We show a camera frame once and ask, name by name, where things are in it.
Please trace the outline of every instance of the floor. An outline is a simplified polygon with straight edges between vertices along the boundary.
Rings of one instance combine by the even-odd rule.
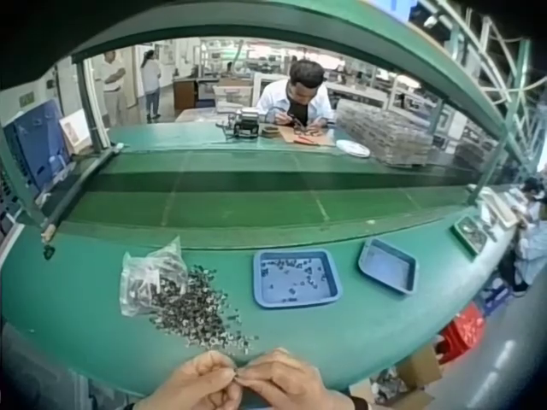
[[[483,342],[452,364],[429,392],[428,410],[499,410],[511,401],[547,353],[547,272],[520,299],[488,318]]]
[[[177,116],[174,112],[173,87],[164,87],[160,90],[160,109],[161,117],[156,122],[174,122]],[[146,124],[146,106],[144,98],[139,98],[138,104],[127,110],[127,119],[129,126],[137,124]]]

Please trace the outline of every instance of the cardboard box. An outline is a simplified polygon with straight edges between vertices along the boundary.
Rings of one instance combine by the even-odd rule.
[[[442,377],[433,346],[428,344],[424,348],[415,351],[409,357],[397,363],[396,369],[397,375],[404,381],[409,391],[392,397],[382,406],[393,410],[423,410],[426,408],[434,398],[428,395],[424,388]],[[365,399],[369,403],[374,402],[374,393],[368,379],[352,385],[350,393],[355,397]]]

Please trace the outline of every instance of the finger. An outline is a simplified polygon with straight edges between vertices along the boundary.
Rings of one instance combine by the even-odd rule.
[[[225,389],[235,377],[235,371],[229,368],[215,370],[199,378],[193,379],[184,388],[184,396],[188,401],[197,403],[206,395]]]
[[[305,372],[278,361],[240,369],[238,379],[272,381],[289,395],[300,395],[306,387]]]
[[[288,397],[277,386],[263,380],[241,380],[240,383],[263,397],[273,408],[288,408]]]
[[[199,374],[200,376],[213,371],[215,368],[236,368],[236,365],[232,359],[222,354],[221,352],[217,352],[216,350],[210,350],[208,352],[200,354],[199,356],[192,359],[188,363],[188,365],[193,367],[193,369],[195,369],[197,374]]]
[[[285,363],[288,366],[294,367],[296,369],[301,369],[304,371],[309,370],[310,366],[308,363],[295,359],[291,354],[284,348],[277,348],[272,350],[268,354],[260,356],[253,361],[251,361],[247,366],[259,365],[261,363],[269,363],[272,361],[278,361],[280,363]]]
[[[226,387],[226,402],[219,407],[221,410],[237,410],[241,404],[241,398],[243,396],[243,389],[237,383],[230,383]]]

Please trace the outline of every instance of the white dish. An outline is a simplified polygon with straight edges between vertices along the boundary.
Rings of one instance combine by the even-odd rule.
[[[370,156],[370,149],[349,139],[339,139],[336,146],[346,154],[358,156],[359,158],[368,158]]]

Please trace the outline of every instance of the woman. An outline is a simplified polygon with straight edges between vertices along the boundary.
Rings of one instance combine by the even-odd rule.
[[[144,94],[146,95],[146,121],[149,123],[152,122],[152,118],[154,120],[160,118],[157,110],[160,105],[160,77],[162,76],[162,71],[154,59],[154,50],[146,51],[143,63],[140,65]]]

